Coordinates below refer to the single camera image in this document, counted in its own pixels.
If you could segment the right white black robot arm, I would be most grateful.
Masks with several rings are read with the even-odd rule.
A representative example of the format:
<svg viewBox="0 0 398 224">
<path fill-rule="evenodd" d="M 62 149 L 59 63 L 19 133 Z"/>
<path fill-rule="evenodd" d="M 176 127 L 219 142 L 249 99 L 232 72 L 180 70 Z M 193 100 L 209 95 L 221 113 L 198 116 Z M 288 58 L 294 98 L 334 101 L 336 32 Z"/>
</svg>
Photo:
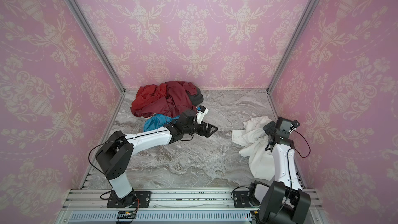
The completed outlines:
<svg viewBox="0 0 398 224">
<path fill-rule="evenodd" d="M 263 127 L 268 136 L 268 146 L 274 159 L 275 176 L 270 185 L 259 181 L 250 184 L 250 203 L 258 206 L 253 219 L 257 224 L 303 224 L 305 223 L 311 197 L 302 190 L 297 178 L 295 149 L 290 134 L 300 123 L 278 117 Z"/>
</svg>

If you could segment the left aluminium corner post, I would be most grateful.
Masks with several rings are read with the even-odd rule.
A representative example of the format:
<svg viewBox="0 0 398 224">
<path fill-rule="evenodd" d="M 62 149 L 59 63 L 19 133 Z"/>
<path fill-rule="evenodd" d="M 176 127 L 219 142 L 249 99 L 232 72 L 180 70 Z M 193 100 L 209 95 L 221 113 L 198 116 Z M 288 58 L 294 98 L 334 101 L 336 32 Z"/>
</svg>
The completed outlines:
<svg viewBox="0 0 398 224">
<path fill-rule="evenodd" d="M 87 40 L 91 44 L 93 50 L 97 54 L 100 61 L 103 63 L 105 69 L 107 70 L 109 76 L 111 77 L 112 81 L 118 88 L 121 94 L 125 94 L 125 88 L 116 73 L 112 63 L 108 59 L 105 50 L 102 48 L 98 38 L 96 37 L 93 29 L 91 28 L 88 20 L 86 19 L 84 12 L 78 2 L 76 0 L 64 0 L 67 4 L 68 8 L 70 9 L 71 13 L 75 17 L 78 25 L 80 26 L 81 30 L 85 34 Z"/>
</svg>

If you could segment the dark maroon cloth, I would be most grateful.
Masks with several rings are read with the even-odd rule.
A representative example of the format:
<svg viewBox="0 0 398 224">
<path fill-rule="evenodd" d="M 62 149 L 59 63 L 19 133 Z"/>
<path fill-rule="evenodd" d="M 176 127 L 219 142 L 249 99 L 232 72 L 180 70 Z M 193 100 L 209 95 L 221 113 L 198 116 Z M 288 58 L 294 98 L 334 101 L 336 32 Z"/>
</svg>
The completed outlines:
<svg viewBox="0 0 398 224">
<path fill-rule="evenodd" d="M 164 85 L 166 95 L 155 102 L 156 114 L 174 118 L 187 109 L 193 109 L 192 98 L 198 94 L 197 86 L 184 81 L 169 81 Z"/>
</svg>

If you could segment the aluminium front rail frame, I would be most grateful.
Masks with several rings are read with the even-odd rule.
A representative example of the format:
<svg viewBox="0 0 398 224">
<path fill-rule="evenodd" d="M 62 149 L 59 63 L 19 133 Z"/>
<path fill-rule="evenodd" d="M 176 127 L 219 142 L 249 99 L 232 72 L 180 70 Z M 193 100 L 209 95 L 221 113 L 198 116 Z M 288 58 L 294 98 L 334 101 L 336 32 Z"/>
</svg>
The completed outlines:
<svg viewBox="0 0 398 224">
<path fill-rule="evenodd" d="M 151 191 L 148 208 L 107 208 L 105 190 L 71 190 L 57 224 L 255 224 L 257 208 L 235 208 L 233 188 L 139 189 Z M 117 223 L 119 211 L 137 211 Z"/>
</svg>

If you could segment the dark grey cloth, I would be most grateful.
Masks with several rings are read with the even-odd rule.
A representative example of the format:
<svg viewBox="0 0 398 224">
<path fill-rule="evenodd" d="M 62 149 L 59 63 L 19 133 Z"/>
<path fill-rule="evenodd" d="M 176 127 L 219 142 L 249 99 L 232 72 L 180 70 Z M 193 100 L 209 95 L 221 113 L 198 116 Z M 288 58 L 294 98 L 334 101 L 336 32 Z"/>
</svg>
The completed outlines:
<svg viewBox="0 0 398 224">
<path fill-rule="evenodd" d="M 186 91 L 186 93 L 187 93 L 191 103 L 194 106 L 199 106 L 204 101 L 204 97 L 199 88 L 196 88 L 196 91 L 197 91 L 196 94 L 191 94 L 189 91 Z"/>
</svg>

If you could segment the white shirt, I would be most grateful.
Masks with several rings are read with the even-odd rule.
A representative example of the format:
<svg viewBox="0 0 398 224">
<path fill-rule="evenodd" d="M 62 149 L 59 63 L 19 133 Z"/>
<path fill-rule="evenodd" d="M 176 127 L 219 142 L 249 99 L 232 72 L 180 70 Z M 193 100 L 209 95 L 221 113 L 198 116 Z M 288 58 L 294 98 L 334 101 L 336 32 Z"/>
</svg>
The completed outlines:
<svg viewBox="0 0 398 224">
<path fill-rule="evenodd" d="M 239 154 L 248 158 L 253 177 L 268 181 L 275 176 L 275 165 L 271 152 L 266 150 L 268 135 L 263 127 L 271 121 L 267 116 L 251 118 L 243 122 L 242 130 L 232 131 L 232 142 L 243 147 Z"/>
</svg>

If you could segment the teal blue cloth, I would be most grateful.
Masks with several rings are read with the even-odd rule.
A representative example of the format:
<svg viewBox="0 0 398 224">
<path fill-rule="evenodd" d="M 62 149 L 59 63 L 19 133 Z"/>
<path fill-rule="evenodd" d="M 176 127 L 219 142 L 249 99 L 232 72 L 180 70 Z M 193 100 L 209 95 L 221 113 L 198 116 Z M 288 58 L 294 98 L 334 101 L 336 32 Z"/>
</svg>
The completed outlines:
<svg viewBox="0 0 398 224">
<path fill-rule="evenodd" d="M 160 127 L 163 127 L 165 124 L 168 124 L 178 118 L 179 118 L 179 116 L 171 118 L 169 116 L 156 114 L 145 122 L 144 132 L 156 130 Z"/>
</svg>

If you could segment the aluminium corner post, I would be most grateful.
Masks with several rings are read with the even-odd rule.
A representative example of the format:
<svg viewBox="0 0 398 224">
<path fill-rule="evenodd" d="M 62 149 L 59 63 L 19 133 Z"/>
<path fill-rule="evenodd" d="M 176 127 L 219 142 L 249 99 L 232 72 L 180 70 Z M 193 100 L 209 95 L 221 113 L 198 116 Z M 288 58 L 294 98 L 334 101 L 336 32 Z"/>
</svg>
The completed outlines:
<svg viewBox="0 0 398 224">
<path fill-rule="evenodd" d="M 112 63 L 108 59 L 105 50 L 102 48 L 98 38 L 96 37 L 93 29 L 91 28 L 88 20 L 86 19 L 84 12 L 78 2 L 76 0 L 64 0 L 67 4 L 68 8 L 70 9 L 71 13 L 75 17 L 78 25 L 80 26 L 81 30 L 85 34 L 87 40 L 91 44 L 93 50 L 97 54 L 100 61 L 103 63 L 105 69 L 107 70 L 109 76 L 111 77 L 112 81 L 118 88 L 121 94 L 125 94 L 125 88 L 116 73 Z"/>
<path fill-rule="evenodd" d="M 273 93 L 273 91 L 275 90 L 277 83 L 278 83 L 287 63 L 289 62 L 289 59 L 290 59 L 297 43 L 299 42 L 302 34 L 304 33 L 304 31 L 311 19 L 311 16 L 314 13 L 315 8 L 317 7 L 319 1 L 320 0 L 308 0 L 306 6 L 304 7 L 303 13 L 298 21 L 298 24 L 288 42 L 287 48 L 286 48 L 285 52 L 283 53 L 280 63 L 275 70 L 275 74 L 272 77 L 271 82 L 267 88 L 268 95 L 271 95 Z"/>
</svg>

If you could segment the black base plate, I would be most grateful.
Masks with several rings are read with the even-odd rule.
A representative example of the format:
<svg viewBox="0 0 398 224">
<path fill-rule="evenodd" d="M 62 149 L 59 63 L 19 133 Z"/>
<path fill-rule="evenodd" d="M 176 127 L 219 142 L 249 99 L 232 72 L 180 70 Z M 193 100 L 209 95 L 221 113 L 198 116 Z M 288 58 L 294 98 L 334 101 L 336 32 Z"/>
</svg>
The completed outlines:
<svg viewBox="0 0 398 224">
<path fill-rule="evenodd" d="M 113 190 L 107 202 L 107 208 L 148 208 L 151 191 L 132 191 L 123 199 L 117 197 Z"/>
<path fill-rule="evenodd" d="M 234 202 L 235 208 L 249 208 L 260 206 L 260 202 L 255 198 L 254 194 L 250 193 L 249 191 L 233 191 L 232 200 Z"/>
</svg>

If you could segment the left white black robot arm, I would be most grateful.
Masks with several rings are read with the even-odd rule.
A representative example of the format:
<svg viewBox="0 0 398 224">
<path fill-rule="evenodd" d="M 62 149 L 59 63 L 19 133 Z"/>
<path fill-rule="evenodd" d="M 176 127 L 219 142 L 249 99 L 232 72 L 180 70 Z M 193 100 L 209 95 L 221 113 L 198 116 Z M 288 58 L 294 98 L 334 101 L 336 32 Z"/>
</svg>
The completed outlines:
<svg viewBox="0 0 398 224">
<path fill-rule="evenodd" d="M 130 202 L 136 199 L 134 189 L 126 175 L 126 169 L 133 155 L 161 145 L 185 142 L 186 135 L 210 138 L 217 132 L 217 126 L 203 121 L 207 113 L 208 109 L 204 106 L 199 106 L 196 110 L 188 109 L 177 119 L 168 121 L 155 130 L 137 134 L 116 131 L 106 142 L 95 146 L 91 151 L 96 150 L 94 158 L 98 166 L 94 168 L 110 183 L 111 197 Z"/>
</svg>

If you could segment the red cloth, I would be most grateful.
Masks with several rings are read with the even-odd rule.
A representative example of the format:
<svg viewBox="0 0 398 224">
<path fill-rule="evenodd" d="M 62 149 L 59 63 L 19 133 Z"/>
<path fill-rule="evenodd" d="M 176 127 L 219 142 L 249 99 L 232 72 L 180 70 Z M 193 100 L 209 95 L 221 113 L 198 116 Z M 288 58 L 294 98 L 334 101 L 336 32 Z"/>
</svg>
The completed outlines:
<svg viewBox="0 0 398 224">
<path fill-rule="evenodd" d="M 166 83 L 140 87 L 130 109 L 135 117 L 149 118 L 155 114 L 166 114 L 170 110 Z"/>
</svg>

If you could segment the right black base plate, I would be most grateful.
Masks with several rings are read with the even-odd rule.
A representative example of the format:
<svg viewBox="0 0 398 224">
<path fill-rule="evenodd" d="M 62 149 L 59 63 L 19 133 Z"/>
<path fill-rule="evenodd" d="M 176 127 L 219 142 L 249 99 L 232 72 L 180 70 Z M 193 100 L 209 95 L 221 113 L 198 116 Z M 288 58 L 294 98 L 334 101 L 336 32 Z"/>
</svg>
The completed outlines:
<svg viewBox="0 0 398 224">
<path fill-rule="evenodd" d="M 249 191 L 233 191 L 232 200 L 234 202 L 235 208 L 249 208 L 260 206 L 260 202 L 255 198 L 254 194 L 250 193 Z"/>
</svg>

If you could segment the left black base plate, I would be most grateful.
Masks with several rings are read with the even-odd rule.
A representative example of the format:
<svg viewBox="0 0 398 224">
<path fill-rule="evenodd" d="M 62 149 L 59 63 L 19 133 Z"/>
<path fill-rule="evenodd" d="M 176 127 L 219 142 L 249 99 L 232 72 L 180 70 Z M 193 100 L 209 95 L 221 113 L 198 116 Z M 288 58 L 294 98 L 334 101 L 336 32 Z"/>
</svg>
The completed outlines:
<svg viewBox="0 0 398 224">
<path fill-rule="evenodd" d="M 132 191 L 123 199 L 117 197 L 113 190 L 107 202 L 107 208 L 148 208 L 151 191 Z"/>
</svg>

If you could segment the right aluminium corner post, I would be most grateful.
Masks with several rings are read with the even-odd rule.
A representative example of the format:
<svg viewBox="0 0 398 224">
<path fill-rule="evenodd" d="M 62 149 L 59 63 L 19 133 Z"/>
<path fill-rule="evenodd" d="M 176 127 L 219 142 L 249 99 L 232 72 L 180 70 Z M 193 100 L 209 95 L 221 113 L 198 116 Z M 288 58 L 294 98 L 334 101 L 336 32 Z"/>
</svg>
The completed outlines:
<svg viewBox="0 0 398 224">
<path fill-rule="evenodd" d="M 289 62 L 289 59 L 290 59 L 297 43 L 299 42 L 302 34 L 304 33 L 304 31 L 311 19 L 311 16 L 314 13 L 315 8 L 317 7 L 319 1 L 320 0 L 308 0 L 306 6 L 304 7 L 303 13 L 298 21 L 298 24 L 288 42 L 287 48 L 286 48 L 285 52 L 283 53 L 280 63 L 275 70 L 275 74 L 272 77 L 271 82 L 267 88 L 268 95 L 271 95 L 273 93 L 273 91 L 275 90 L 277 83 L 278 83 L 287 63 Z"/>
</svg>

